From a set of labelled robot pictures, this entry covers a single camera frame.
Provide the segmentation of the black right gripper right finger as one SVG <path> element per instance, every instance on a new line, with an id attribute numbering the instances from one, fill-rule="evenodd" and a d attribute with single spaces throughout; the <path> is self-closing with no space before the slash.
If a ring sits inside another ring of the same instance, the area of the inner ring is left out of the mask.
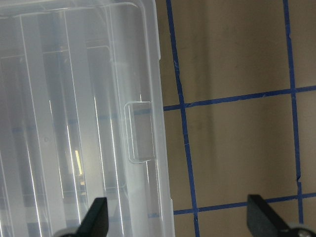
<path id="1" fill-rule="evenodd" d="M 247 227 L 253 237 L 295 236 L 295 229 L 290 228 L 260 195 L 247 196 Z"/>

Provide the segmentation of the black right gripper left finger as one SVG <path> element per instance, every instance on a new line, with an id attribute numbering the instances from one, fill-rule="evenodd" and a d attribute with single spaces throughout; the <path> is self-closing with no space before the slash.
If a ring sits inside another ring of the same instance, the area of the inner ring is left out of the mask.
<path id="1" fill-rule="evenodd" d="M 106 237 L 109 231 L 106 197 L 96 198 L 76 230 L 75 237 Z"/>

